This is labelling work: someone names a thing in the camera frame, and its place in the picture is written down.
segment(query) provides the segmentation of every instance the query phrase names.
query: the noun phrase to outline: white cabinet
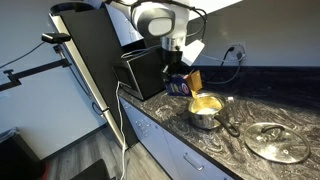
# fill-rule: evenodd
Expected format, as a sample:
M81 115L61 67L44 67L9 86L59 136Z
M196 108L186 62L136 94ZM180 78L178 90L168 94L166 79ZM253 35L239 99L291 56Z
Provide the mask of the white cabinet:
M174 180L231 180L226 173L120 99L138 139Z
M173 179L179 180L163 129L125 100L120 100L140 142Z

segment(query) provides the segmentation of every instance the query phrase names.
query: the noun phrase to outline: kitchen counter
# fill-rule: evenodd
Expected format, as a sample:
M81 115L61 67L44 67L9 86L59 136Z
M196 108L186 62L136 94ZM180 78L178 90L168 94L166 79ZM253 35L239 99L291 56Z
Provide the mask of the kitchen counter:
M189 97L171 97L165 91L141 102L120 90L119 95L164 129L235 179L320 178L320 75L291 73L245 73L232 84L204 84L204 90L235 99L230 121L238 121L239 138L223 128L200 130L189 123ZM310 143L304 162L280 164L267 161L245 145L246 128L257 122L286 125Z

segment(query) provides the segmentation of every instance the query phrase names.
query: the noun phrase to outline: black refrigerator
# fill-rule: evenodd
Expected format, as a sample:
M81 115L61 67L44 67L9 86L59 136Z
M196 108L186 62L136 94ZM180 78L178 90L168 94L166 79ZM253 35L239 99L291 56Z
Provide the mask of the black refrigerator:
M49 16L58 32L71 35L72 40L64 43L64 47L122 145L117 80L110 63L120 59L124 50L106 7L94 9L85 3L63 3L53 6ZM138 139L126 114L122 115L126 143L131 147Z

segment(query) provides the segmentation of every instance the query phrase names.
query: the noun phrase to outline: gray floor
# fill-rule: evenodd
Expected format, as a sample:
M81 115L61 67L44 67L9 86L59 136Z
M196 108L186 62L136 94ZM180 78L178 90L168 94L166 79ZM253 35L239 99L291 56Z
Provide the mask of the gray floor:
M48 163L47 179L69 180L98 159L105 161L110 178L120 179L121 149L113 139L111 130L105 128L64 152ZM126 151L126 166L126 180L170 179L140 143Z

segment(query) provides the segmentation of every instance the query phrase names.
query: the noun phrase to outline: saucepan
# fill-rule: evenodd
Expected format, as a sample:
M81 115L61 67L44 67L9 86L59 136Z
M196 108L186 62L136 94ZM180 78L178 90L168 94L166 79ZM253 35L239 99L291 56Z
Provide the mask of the saucepan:
M200 128L211 130L220 124L233 137L239 137L239 130L229 122L226 110L228 103L223 96L215 93L201 93L188 104L191 124Z

